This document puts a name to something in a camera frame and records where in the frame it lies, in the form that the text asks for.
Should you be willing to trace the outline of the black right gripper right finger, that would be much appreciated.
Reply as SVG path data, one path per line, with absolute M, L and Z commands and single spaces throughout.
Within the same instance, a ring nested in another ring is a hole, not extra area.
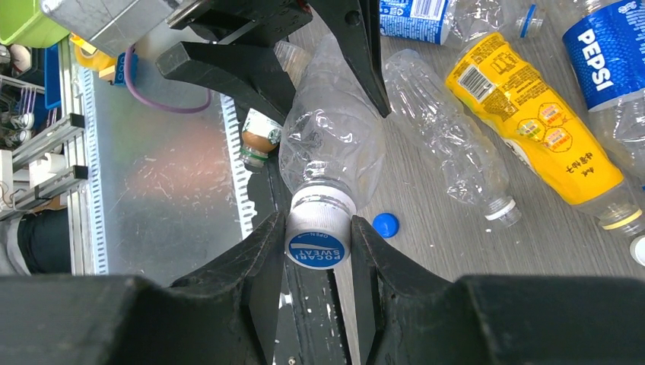
M 351 221 L 363 364 L 642 364 L 644 283 L 466 275 L 448 281 Z

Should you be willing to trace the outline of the white blue Pocari Sweat cap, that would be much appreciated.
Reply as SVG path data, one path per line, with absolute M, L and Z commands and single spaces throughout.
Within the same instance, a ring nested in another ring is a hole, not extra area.
M 336 187 L 304 186 L 291 201 L 284 250 L 294 263 L 313 270 L 333 269 L 351 253 L 351 219 L 357 212 Z

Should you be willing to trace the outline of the brown coffee bottle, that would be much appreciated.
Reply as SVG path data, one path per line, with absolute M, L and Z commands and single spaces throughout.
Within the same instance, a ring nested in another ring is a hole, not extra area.
M 240 159 L 252 167 L 263 167 L 281 141 L 282 126 L 251 108 L 243 124 Z

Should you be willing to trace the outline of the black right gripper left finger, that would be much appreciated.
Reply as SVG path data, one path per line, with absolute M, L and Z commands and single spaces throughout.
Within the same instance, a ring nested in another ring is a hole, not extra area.
M 3 364 L 268 364 L 285 216 L 169 287 L 137 275 L 1 279 Z

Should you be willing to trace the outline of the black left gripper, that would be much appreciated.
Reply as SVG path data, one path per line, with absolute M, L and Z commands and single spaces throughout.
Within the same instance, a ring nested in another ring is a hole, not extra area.
M 167 80 L 225 94 L 282 125 L 295 87 L 274 50 L 266 47 L 311 22 L 308 4 L 331 30 L 365 94 L 386 118 L 391 109 L 382 74 L 378 0 L 184 1 L 166 19 L 168 26 L 188 27 L 202 39 L 223 45 L 178 42 L 157 57 L 157 69 Z

